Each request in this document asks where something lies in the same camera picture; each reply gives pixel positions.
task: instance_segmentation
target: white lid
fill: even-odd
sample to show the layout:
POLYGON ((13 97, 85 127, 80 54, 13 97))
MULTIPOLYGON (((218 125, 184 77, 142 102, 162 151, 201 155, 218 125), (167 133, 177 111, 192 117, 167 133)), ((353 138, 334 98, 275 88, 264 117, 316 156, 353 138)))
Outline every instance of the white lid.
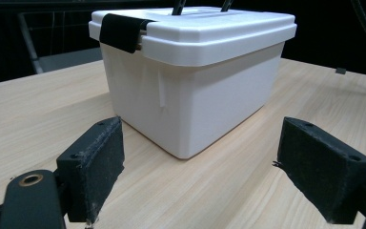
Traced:
POLYGON ((152 20, 142 36, 142 54, 175 66, 210 65, 295 36, 295 18, 290 14, 195 7, 172 16, 172 10, 96 11, 89 23, 90 35, 99 41, 102 20, 108 13, 152 20))

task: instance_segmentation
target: wooden table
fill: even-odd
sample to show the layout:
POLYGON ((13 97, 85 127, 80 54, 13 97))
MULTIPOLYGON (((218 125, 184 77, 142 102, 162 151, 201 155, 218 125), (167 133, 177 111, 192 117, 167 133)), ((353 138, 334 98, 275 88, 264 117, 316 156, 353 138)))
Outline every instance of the wooden table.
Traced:
MULTIPOLYGON (((0 83, 0 203, 11 177, 53 171, 65 149, 111 116, 102 61, 0 83)), ((126 168, 95 228, 361 228, 362 215, 354 225, 326 223, 272 166, 284 116, 366 155, 366 75, 282 59, 267 104, 190 160, 124 123, 126 168)))

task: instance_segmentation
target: box side wall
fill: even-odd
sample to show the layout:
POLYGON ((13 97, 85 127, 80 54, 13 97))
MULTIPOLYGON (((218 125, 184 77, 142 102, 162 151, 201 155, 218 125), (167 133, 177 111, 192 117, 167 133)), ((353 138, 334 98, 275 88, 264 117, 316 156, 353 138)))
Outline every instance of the box side wall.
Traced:
POLYGON ((176 67, 101 44, 115 113, 179 158, 199 153, 263 106, 283 46, 176 67))
POLYGON ((192 92, 189 68, 165 66, 100 44, 114 112, 160 147, 175 155, 185 143, 192 92))
POLYGON ((208 147, 266 103, 283 47, 284 42, 198 68, 193 77, 189 156, 208 147))

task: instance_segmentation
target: screw hole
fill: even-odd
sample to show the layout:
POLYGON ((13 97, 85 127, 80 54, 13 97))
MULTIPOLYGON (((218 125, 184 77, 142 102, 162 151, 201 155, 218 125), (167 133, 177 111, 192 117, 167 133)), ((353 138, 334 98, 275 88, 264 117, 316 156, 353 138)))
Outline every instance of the screw hole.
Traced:
POLYGON ((43 176, 39 175, 39 174, 29 175, 29 176, 21 179, 19 181, 19 185, 22 187, 32 186, 33 184, 40 182, 42 179, 43 179, 43 176))

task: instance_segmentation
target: dark background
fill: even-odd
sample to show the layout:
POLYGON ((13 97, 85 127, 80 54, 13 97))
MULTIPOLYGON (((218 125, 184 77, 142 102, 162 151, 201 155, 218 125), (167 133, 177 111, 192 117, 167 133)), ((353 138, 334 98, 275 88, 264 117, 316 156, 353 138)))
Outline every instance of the dark background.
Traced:
MULTIPOLYGON (((366 0, 361 1, 366 10, 366 0)), ((222 0, 188 0, 186 6, 221 7, 222 4, 222 0)), ((37 55, 47 56, 98 47, 98 42, 89 38, 88 29, 94 10, 172 5, 173 0, 1 0, 0 82, 35 74, 20 31, 20 13, 24 13, 37 55)), ((350 0, 236 0, 232 9, 293 14, 298 27, 295 38, 286 42, 283 57, 366 74, 366 34, 350 0)))

